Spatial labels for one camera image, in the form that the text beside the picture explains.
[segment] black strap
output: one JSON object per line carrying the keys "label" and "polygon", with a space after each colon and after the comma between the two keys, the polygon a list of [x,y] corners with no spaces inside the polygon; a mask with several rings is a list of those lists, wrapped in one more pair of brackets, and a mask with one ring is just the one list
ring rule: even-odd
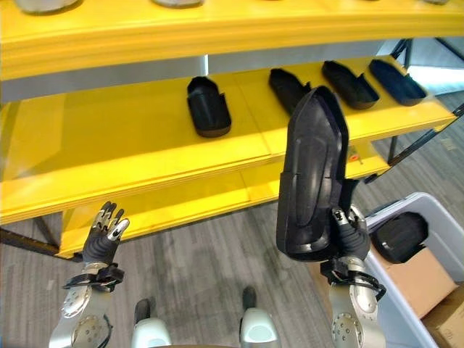
{"label": "black strap", "polygon": [[70,289],[76,286],[96,286],[106,288],[109,291],[115,289],[124,279],[124,271],[117,268],[117,263],[112,263],[108,267],[101,268],[97,274],[83,273],[72,277],[63,286],[63,289]]}
{"label": "black strap", "polygon": [[377,302],[385,295],[386,288],[373,276],[356,270],[348,270],[347,265],[337,259],[331,259],[320,264],[320,273],[330,284],[362,286],[377,292]]}

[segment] black metal frame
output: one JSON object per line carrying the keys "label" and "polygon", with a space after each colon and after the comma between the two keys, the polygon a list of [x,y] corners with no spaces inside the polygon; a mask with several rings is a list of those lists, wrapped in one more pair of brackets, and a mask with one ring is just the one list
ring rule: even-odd
{"label": "black metal frame", "polygon": [[[12,247],[21,248],[24,250],[29,250],[30,252],[37,252],[39,254],[58,257],[57,254],[59,252],[59,243],[57,242],[53,234],[50,232],[49,227],[45,223],[44,219],[41,216],[39,216],[33,218],[33,221],[37,225],[38,230],[41,232],[42,236],[47,241],[46,243],[30,237],[22,236],[18,233],[9,231],[1,226],[0,243],[10,245]],[[75,253],[74,257],[65,260],[82,262],[82,255],[80,253]]]}
{"label": "black metal frame", "polygon": [[[435,38],[441,45],[443,45],[446,49],[448,49],[451,53],[453,53],[455,56],[460,58],[462,61],[464,61],[464,54],[459,52],[453,45],[448,43],[446,40],[443,38]],[[413,40],[411,38],[403,38],[402,40],[399,40],[397,45],[394,47],[393,52],[390,54],[393,58],[398,59],[401,53],[405,51],[405,62],[404,62],[404,67],[407,69],[410,66],[410,61],[411,61],[411,53],[413,51]],[[437,134],[440,134],[445,128],[449,127],[451,124],[453,124],[456,120],[459,119],[464,114],[464,104],[461,104],[456,110],[452,112],[455,116],[456,119],[448,124],[446,127],[442,128],[440,131],[436,131],[434,129],[429,130],[427,133],[423,134],[419,139],[414,141],[409,147],[401,151],[399,154],[395,155],[395,150],[397,147],[397,142],[398,142],[398,136],[392,136],[391,142],[390,142],[390,149],[389,149],[389,156],[387,163],[389,164],[390,169],[392,169],[395,165],[400,163],[404,158],[408,157],[410,154],[412,154],[414,151],[417,149],[421,148],[423,145],[428,143],[434,136]],[[380,175],[378,174],[373,174],[369,177],[367,177],[364,182],[365,183],[371,183],[375,179],[377,179]]]}

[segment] black glove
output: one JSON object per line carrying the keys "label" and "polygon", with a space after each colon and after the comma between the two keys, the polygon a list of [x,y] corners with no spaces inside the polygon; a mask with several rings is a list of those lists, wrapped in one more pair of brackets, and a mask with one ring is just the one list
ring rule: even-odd
{"label": "black glove", "polygon": [[96,215],[84,244],[84,262],[103,262],[107,265],[112,263],[121,235],[129,226],[128,219],[120,221],[124,214],[122,209],[111,219],[115,210],[115,203],[106,202]]}
{"label": "black glove", "polygon": [[370,239],[363,215],[355,206],[350,207],[349,219],[340,208],[332,209],[332,215],[339,229],[336,239],[339,256],[355,256],[364,260],[368,256]]}

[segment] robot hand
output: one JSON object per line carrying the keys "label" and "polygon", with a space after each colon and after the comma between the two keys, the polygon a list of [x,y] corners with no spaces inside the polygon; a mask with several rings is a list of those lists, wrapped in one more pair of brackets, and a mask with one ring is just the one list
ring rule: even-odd
{"label": "robot hand", "polygon": [[363,214],[352,205],[348,218],[338,207],[332,209],[332,216],[338,226],[337,242],[340,256],[353,256],[364,260],[370,249],[370,239]]}
{"label": "robot hand", "polygon": [[106,202],[95,217],[83,249],[83,260],[90,263],[110,265],[115,256],[124,230],[129,226],[129,220],[120,218],[124,214],[121,209],[112,219],[116,203]]}
{"label": "robot hand", "polygon": [[112,219],[116,204],[107,202],[96,215],[83,248],[85,262],[82,274],[71,278],[61,318],[54,329],[49,348],[102,348],[111,336],[111,325],[105,315],[110,292],[123,281],[124,272],[112,263],[129,220]]}

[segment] robotic arm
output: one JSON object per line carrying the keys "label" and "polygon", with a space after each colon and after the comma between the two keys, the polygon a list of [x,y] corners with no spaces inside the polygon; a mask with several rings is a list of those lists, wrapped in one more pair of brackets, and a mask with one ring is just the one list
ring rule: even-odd
{"label": "robotic arm", "polygon": [[377,301],[385,288],[364,266],[370,239],[364,217],[351,206],[357,181],[345,178],[348,143],[336,97],[324,86],[306,94],[289,122],[276,243],[294,260],[322,261],[337,348],[382,348]]}
{"label": "robotic arm", "polygon": [[333,342],[337,348],[384,348],[385,337],[377,321],[377,301],[386,289],[366,273],[363,260],[370,242],[364,217],[354,206],[348,219],[339,208],[333,209],[332,215],[339,228],[341,254],[323,262],[320,270],[331,284]]}
{"label": "robotic arm", "polygon": [[121,220],[123,210],[112,218],[115,209],[115,203],[105,203],[92,224],[83,249],[84,269],[64,286],[68,293],[49,348],[103,348],[109,341],[112,327],[105,312],[110,293],[124,277],[112,261],[129,226],[128,219]]}

